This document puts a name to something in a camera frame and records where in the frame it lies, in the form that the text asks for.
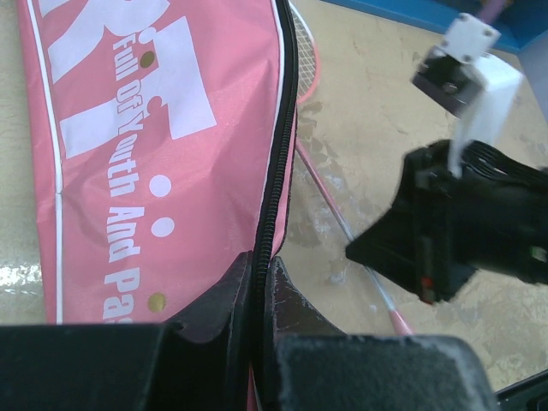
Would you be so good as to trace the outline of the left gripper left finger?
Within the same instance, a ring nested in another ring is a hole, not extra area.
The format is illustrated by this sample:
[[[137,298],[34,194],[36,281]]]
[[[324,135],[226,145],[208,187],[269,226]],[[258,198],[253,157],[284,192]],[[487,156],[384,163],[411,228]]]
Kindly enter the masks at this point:
[[[251,262],[162,323],[4,326],[2,409],[245,409]]]

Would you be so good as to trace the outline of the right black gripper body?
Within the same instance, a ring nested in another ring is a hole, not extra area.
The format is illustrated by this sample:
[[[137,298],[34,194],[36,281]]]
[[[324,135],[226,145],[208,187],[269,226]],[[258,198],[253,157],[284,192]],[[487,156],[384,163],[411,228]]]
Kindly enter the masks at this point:
[[[408,153],[389,210],[346,257],[432,304],[451,300],[477,270],[547,282],[547,171],[480,141],[447,165],[450,142]]]

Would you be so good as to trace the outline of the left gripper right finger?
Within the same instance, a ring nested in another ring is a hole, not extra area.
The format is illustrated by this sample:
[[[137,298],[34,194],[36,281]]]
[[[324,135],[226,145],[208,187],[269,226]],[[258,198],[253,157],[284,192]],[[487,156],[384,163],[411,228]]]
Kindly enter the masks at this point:
[[[281,258],[265,286],[264,410],[497,410],[480,359],[461,339],[350,335],[292,284]]]

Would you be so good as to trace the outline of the pink racket bag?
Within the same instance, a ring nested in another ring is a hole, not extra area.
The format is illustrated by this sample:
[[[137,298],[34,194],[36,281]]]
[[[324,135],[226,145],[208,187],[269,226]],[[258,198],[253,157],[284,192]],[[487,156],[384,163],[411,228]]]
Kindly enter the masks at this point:
[[[281,248],[286,1],[20,1],[46,318],[162,321]]]

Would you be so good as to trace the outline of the pink badminton racket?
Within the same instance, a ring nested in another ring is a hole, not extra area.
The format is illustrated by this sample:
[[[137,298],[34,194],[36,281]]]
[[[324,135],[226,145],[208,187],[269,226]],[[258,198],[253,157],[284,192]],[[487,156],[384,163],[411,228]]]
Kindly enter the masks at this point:
[[[306,101],[312,97],[319,84],[319,49],[316,45],[312,31],[305,22],[299,10],[292,2],[289,2],[289,8],[295,26],[295,35],[298,46],[297,104],[300,107],[303,107]],[[331,211],[332,216],[336,219],[347,240],[353,240],[354,233],[352,229],[337,206],[335,199],[322,181],[319,172],[313,164],[311,156],[307,152],[307,149],[303,146],[300,140],[295,142],[295,148],[301,158],[301,161],[304,163],[308,174],[312,177],[313,182],[321,193],[325,203]],[[386,306],[394,332],[400,336],[412,335],[414,333],[412,328],[400,314],[394,300],[390,296],[390,293],[380,281],[379,274],[369,267],[366,267],[365,271],[369,274],[372,283],[375,285],[378,294]]]

